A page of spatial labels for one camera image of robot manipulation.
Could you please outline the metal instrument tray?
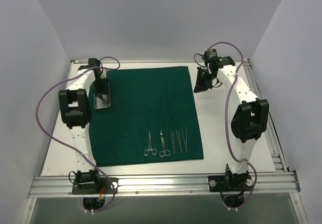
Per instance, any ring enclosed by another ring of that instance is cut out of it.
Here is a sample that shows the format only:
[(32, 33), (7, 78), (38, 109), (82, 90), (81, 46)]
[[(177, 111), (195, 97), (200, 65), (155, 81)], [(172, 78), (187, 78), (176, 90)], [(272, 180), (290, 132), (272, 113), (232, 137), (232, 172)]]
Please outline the metal instrument tray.
[(94, 108), (96, 110), (109, 108), (111, 106), (111, 92), (108, 78), (102, 78), (93, 84)]

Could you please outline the green surgical cloth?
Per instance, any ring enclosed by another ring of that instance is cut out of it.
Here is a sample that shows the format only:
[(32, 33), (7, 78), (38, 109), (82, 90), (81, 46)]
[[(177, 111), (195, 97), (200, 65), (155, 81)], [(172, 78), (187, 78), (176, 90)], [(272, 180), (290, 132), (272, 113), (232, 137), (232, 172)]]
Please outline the green surgical cloth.
[[(123, 69), (108, 72), (111, 106), (92, 110), (89, 126), (92, 153), (98, 167), (201, 160), (204, 158), (191, 76), (186, 66)], [(187, 128), (187, 148), (184, 145)], [(182, 151), (176, 130), (180, 131)], [(162, 131), (166, 149), (161, 158)], [(175, 133), (173, 153), (171, 131)], [(148, 134), (153, 156), (144, 156)]]

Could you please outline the silver tweezers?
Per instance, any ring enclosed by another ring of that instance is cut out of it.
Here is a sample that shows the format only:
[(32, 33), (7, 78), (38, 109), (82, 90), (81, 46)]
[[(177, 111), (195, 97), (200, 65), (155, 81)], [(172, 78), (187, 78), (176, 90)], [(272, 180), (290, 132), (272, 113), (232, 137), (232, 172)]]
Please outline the silver tweezers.
[(171, 139), (172, 139), (173, 153), (176, 154), (175, 133), (174, 133), (174, 131), (171, 131)]
[(179, 147), (180, 147), (180, 152), (183, 153), (183, 151), (182, 151), (182, 143), (181, 143), (181, 135), (180, 135), (179, 130), (176, 130), (176, 135), (177, 135), (177, 138), (178, 138), (178, 144), (179, 144)]

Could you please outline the silver forceps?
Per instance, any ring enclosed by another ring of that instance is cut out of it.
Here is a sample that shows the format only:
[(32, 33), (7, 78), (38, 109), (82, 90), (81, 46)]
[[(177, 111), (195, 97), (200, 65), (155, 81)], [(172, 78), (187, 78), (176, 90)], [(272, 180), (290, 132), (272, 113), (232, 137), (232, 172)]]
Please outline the silver forceps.
[(184, 135), (184, 145), (185, 145), (185, 150), (186, 150), (186, 153), (188, 153), (188, 148), (187, 148), (187, 128), (185, 128), (185, 132), (183, 133), (183, 129), (182, 129), (182, 134)]

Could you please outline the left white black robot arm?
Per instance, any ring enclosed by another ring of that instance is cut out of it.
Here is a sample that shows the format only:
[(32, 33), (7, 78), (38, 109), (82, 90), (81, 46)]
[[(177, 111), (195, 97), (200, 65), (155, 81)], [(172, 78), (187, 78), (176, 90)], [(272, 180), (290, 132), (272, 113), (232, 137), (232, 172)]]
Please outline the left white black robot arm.
[(102, 186), (99, 171), (91, 149), (89, 125), (92, 120), (90, 97), (94, 109), (110, 107), (110, 84), (101, 62), (90, 58), (87, 65), (80, 66), (78, 78), (66, 90), (58, 93), (61, 119), (66, 124), (76, 148), (77, 168), (74, 184), (84, 187), (89, 193), (97, 193)]

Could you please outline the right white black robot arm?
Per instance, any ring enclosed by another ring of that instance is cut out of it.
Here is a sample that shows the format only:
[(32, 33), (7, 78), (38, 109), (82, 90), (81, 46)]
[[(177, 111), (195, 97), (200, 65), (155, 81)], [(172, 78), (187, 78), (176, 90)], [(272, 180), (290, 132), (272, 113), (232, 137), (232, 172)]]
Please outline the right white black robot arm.
[(213, 81), (227, 90), (225, 101), (225, 133), (231, 160), (223, 178), (224, 186), (235, 190), (242, 183), (240, 175), (249, 170), (249, 161), (255, 143), (266, 131), (269, 103), (251, 91), (239, 76), (239, 66), (230, 56), (218, 56), (215, 49), (208, 49), (201, 57), (205, 65), (197, 69), (195, 93), (213, 89)]

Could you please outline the back aluminium rail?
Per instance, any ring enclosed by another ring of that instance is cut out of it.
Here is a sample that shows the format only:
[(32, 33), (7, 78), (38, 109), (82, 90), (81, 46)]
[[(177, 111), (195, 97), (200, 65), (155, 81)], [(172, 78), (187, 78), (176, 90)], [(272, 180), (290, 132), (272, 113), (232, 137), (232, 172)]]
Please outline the back aluminium rail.
[[(145, 60), (118, 60), (120, 63), (195, 63), (194, 59), (145, 59)], [(117, 63), (116, 60), (113, 59), (103, 59), (102, 63)], [(83, 60), (72, 60), (71, 63), (75, 64), (86, 64), (88, 63), (87, 59)], [(244, 64), (250, 65), (250, 59), (244, 59)]]

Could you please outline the aluminium rail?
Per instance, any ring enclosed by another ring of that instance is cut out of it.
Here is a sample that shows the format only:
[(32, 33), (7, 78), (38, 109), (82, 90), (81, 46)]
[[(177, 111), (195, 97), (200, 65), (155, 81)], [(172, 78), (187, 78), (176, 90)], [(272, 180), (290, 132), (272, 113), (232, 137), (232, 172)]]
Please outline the aluminium rail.
[(256, 95), (255, 102), (251, 104), (252, 109), (255, 110), (255, 115), (252, 118), (255, 123), (259, 124), (257, 129), (262, 131), (261, 138), (265, 139), (274, 168), (276, 171), (289, 172), (289, 167), (286, 164), (279, 137), (270, 114), (270, 103), (261, 94), (249, 58), (244, 62), (244, 71), (250, 90)]
[[(207, 174), (117, 176), (117, 197), (214, 195), (209, 191)], [(29, 198), (77, 197), (66, 176), (35, 177)], [(259, 173), (253, 191), (260, 193), (300, 192), (294, 172)]]
[[(118, 60), (120, 63), (195, 63), (194, 59), (145, 59), (145, 60)], [(117, 63), (116, 60), (113, 59), (103, 59), (102, 63)], [(83, 60), (72, 60), (71, 63), (75, 64), (86, 64), (88, 63), (87, 59)], [(250, 59), (244, 59), (244, 64), (250, 65)]]

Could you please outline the right aluminium rail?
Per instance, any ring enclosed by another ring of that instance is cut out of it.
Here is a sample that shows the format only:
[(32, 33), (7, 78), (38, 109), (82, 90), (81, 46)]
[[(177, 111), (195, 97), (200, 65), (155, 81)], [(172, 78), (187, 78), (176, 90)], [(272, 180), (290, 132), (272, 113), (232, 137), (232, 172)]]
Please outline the right aluminium rail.
[(261, 138), (265, 139), (274, 168), (276, 171), (289, 172), (289, 167), (286, 164), (279, 137), (270, 114), (270, 103), (261, 94), (249, 58), (244, 62), (244, 71), (250, 90), (256, 95), (255, 102), (251, 104), (252, 109), (255, 110), (255, 115), (252, 118), (255, 123), (259, 124), (257, 129), (262, 131)]

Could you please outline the front aluminium rail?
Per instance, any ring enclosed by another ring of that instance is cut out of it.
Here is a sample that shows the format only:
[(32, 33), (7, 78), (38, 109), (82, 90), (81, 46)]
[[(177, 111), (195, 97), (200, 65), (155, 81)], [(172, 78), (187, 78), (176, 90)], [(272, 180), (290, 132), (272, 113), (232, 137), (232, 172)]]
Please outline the front aluminium rail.
[[(209, 191), (207, 174), (117, 176), (117, 197), (214, 195)], [(77, 197), (66, 176), (35, 177), (29, 198)], [(260, 193), (300, 192), (294, 172), (259, 173), (253, 191)]]

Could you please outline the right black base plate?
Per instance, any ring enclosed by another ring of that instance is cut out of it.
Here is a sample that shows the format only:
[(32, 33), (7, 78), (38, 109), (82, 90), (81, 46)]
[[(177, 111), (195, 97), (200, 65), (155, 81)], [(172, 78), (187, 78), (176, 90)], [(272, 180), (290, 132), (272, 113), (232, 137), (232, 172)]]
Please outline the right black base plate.
[(242, 192), (251, 191), (252, 178), (248, 174), (210, 175), (207, 177), (210, 192)]

